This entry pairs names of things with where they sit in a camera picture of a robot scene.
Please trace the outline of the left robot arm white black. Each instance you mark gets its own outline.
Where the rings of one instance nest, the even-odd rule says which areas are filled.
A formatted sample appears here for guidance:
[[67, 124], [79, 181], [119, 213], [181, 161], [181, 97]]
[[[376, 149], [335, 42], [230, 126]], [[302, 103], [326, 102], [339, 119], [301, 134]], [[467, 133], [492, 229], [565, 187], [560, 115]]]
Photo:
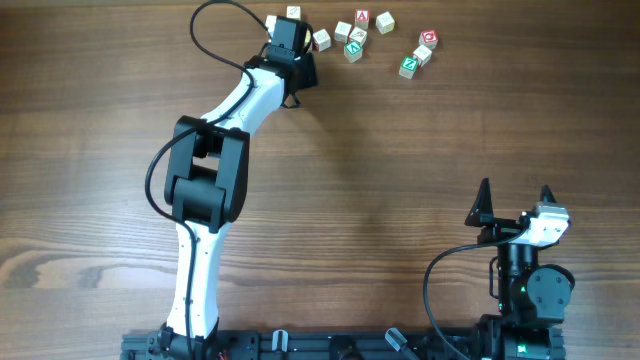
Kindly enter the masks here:
[[287, 98], [317, 85], [309, 24], [279, 17], [266, 53], [241, 66], [236, 88], [200, 118], [181, 117], [172, 140], [164, 199], [179, 240], [174, 302], [159, 333], [169, 359], [219, 359], [217, 290], [224, 240], [247, 194], [251, 136]]

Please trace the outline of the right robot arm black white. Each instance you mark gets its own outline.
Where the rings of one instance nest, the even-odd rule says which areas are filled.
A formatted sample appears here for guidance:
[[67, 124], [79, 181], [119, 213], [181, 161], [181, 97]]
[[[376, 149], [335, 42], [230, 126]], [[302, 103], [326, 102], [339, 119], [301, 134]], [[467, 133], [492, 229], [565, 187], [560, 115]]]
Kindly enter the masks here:
[[499, 313], [484, 315], [472, 330], [473, 359], [562, 360], [567, 357], [559, 325], [571, 300], [575, 278], [567, 269], [539, 263], [571, 225], [568, 210], [550, 188], [534, 207], [510, 220], [494, 215], [490, 183], [481, 181], [465, 224], [481, 229], [479, 245], [497, 248], [490, 260], [490, 295]]

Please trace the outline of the wooden block red sides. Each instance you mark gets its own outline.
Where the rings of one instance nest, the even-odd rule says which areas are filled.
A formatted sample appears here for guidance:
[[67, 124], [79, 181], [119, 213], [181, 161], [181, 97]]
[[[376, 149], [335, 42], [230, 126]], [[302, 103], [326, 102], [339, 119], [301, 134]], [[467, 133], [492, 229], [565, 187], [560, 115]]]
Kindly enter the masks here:
[[423, 67], [432, 57], [432, 50], [425, 45], [420, 45], [413, 51], [413, 58], [418, 62], [420, 67]]

